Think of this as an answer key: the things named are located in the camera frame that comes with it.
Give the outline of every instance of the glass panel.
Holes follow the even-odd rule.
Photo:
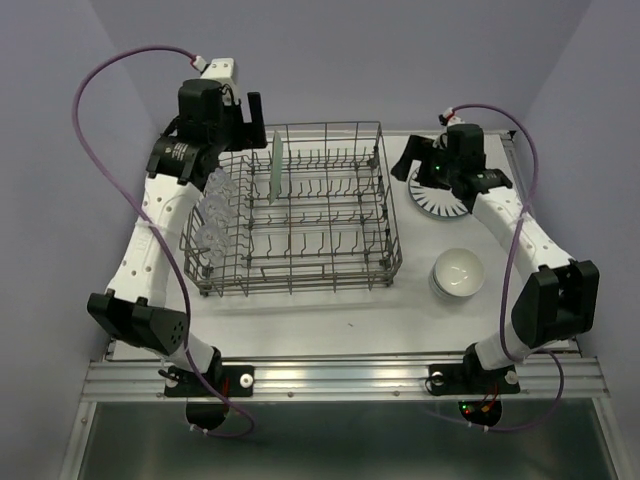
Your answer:
[[[547,401],[508,401],[500,425],[541,414]],[[243,440],[190,432],[181,404],[98,406],[80,478],[563,479],[615,478],[590,400],[565,400],[541,427],[484,434],[423,413],[453,403],[250,405]],[[227,428],[241,428],[233,417]]]

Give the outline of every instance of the clear plastic cup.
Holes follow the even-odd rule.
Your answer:
[[[226,228],[233,223],[236,212],[221,195],[207,195],[198,205],[204,223],[211,223]]]
[[[220,195],[227,200],[231,199],[238,192],[238,187],[231,180],[231,177],[222,170],[216,168],[213,173],[209,175],[207,183],[204,186],[205,195]]]
[[[231,237],[211,223],[202,225],[194,234],[193,241],[198,248],[205,250],[202,255],[210,262],[224,258],[231,245]]]

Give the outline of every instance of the metal extrusion frame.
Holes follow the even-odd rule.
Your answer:
[[[80,475],[82,459],[89,442],[96,406],[97,404],[94,402],[80,402],[78,413],[73,421],[69,443],[67,444],[67,452],[62,461],[60,480],[76,480]]]
[[[566,398],[608,396],[595,359],[561,356]],[[459,363],[461,355],[346,356],[268,359],[226,359],[225,365],[255,367],[252,402],[446,401],[474,397],[434,397],[425,386],[430,364]],[[164,396],[160,362],[98,362],[89,366],[82,402],[184,402]],[[517,367],[522,393],[518,398],[554,398],[558,391],[555,363],[540,355]],[[211,398],[189,401],[216,401]]]

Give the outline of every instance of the white connector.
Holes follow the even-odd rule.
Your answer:
[[[200,73],[203,73],[207,69],[207,65],[207,61],[200,55],[196,55],[195,60],[191,61],[191,66],[198,70]]]
[[[455,113],[453,112],[453,108],[449,107],[444,112],[442,112],[441,115],[448,122],[449,119],[455,115]]]
[[[454,115],[453,117],[449,118],[449,121],[447,122],[447,127],[451,127],[452,125],[458,125],[460,123],[465,123],[465,122],[459,116]]]

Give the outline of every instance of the wire dish rack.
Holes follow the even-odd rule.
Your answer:
[[[238,186],[231,246],[211,263],[194,242],[194,208],[181,236],[185,274],[202,295],[389,286],[402,264],[378,122],[268,127],[284,145],[281,191],[269,203],[271,144],[227,154]]]

